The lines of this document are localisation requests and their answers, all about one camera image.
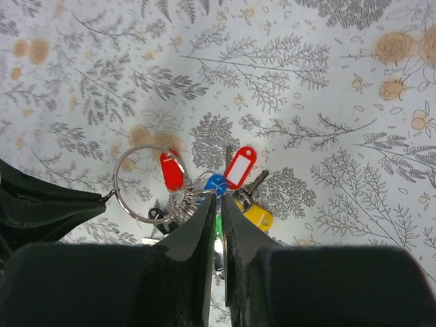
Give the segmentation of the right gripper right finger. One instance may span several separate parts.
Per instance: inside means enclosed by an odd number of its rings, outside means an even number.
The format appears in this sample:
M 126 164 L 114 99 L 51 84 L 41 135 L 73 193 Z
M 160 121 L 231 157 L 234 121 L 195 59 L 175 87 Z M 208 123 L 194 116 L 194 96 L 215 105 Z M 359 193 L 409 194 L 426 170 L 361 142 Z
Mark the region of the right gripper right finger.
M 283 246 L 225 196 L 225 303 L 233 326 L 434 326 L 417 262 L 390 246 Z

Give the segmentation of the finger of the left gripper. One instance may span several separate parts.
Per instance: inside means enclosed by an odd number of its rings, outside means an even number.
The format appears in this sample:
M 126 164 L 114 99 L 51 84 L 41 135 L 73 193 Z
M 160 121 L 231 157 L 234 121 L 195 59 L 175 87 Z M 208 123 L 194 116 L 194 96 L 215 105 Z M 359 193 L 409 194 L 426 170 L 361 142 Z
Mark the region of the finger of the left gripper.
M 106 211 L 107 196 L 29 176 L 1 161 L 1 258 L 30 243 L 57 242 Z

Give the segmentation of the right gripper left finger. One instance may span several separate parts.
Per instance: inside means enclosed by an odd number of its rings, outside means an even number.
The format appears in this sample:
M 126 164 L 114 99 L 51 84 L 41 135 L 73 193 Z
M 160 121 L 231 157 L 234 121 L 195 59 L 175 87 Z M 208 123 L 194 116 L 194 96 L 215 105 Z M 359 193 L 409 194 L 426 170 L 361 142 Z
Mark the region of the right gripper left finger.
M 33 244 L 7 263 L 2 326 L 207 326 L 215 194 L 152 246 Z

